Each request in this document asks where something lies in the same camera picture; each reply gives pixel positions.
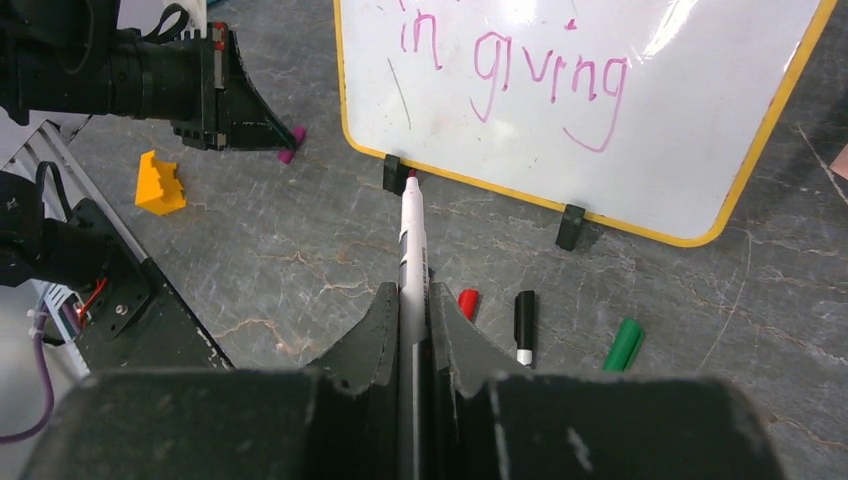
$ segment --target whiteboard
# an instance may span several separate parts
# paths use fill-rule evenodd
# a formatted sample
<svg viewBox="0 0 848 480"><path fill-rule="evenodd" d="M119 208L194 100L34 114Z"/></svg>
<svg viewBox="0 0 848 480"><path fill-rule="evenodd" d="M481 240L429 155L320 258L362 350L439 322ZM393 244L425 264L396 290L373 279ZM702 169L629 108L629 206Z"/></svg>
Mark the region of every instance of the whiteboard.
<svg viewBox="0 0 848 480"><path fill-rule="evenodd" d="M354 148L678 246L727 222L836 0L335 0Z"/></svg>

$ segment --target marker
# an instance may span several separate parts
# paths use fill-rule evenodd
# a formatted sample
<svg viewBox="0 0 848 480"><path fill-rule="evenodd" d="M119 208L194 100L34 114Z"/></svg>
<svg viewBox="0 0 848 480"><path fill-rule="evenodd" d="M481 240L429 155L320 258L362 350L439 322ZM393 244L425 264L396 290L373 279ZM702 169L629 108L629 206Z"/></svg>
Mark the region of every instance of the marker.
<svg viewBox="0 0 848 480"><path fill-rule="evenodd" d="M477 309L477 301L480 299L480 292L474 289L463 290L459 294L459 309L471 323L474 323L474 310Z"/></svg>
<svg viewBox="0 0 848 480"><path fill-rule="evenodd" d="M536 292L527 290L515 297L515 342L518 363L531 367L536 344Z"/></svg>
<svg viewBox="0 0 848 480"><path fill-rule="evenodd" d="M402 195L400 229L400 338L398 478L427 478L426 412L428 401L426 361L430 331L427 326L430 276L427 268L427 234L424 232L424 197L415 171L406 179Z"/></svg>
<svg viewBox="0 0 848 480"><path fill-rule="evenodd" d="M625 318L604 362L605 372L624 372L633 365L645 339L645 332L632 318Z"/></svg>

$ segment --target orange block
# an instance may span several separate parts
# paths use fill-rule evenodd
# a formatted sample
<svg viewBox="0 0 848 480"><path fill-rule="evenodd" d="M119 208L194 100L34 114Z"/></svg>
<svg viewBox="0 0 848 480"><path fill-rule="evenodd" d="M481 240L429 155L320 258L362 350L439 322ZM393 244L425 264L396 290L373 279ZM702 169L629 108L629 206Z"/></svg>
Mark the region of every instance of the orange block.
<svg viewBox="0 0 848 480"><path fill-rule="evenodd" d="M186 206L183 185L177 180L177 164L160 162L156 151L141 156L135 205L156 215L167 215Z"/></svg>

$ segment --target gray platform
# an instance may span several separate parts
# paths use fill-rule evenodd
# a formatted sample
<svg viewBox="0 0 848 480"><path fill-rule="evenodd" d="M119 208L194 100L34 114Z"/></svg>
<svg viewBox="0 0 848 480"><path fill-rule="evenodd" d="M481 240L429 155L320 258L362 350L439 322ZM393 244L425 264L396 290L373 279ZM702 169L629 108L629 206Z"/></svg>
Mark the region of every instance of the gray platform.
<svg viewBox="0 0 848 480"><path fill-rule="evenodd" d="M394 280L400 204L381 162L340 127L329 0L227 0L248 72L309 139L268 153L182 147L161 122L96 118L72 143L112 205L240 367L315 358ZM512 299L540 297L543 371L598 369L618 324L648 332L635 372L727 378L762 407L791 478L848 475L848 182L825 169L848 141L848 3L842 2L731 223L681 250L593 226L575 253L553 212L423 176L431 266L483 295L479 327L512 345ZM138 156L180 164L189 207L133 206Z"/></svg>

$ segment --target whiteboard stand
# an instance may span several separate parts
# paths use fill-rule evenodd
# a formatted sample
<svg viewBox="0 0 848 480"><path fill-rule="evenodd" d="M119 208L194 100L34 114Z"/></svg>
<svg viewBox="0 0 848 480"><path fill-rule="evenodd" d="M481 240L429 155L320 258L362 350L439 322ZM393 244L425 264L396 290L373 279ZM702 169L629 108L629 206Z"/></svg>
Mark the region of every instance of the whiteboard stand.
<svg viewBox="0 0 848 480"><path fill-rule="evenodd" d="M383 162L383 190L403 196L406 179L412 169L401 163L400 157L386 155Z"/></svg>
<svg viewBox="0 0 848 480"><path fill-rule="evenodd" d="M583 233L584 223L586 223L586 209L577 205L566 205L559 223L556 245L565 251L574 251L577 241L580 240L580 234Z"/></svg>

